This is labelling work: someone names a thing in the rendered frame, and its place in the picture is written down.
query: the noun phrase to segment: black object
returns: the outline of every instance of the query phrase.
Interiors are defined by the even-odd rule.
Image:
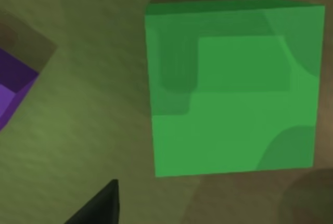
[[[119,224],[119,183],[110,181],[65,224]]]

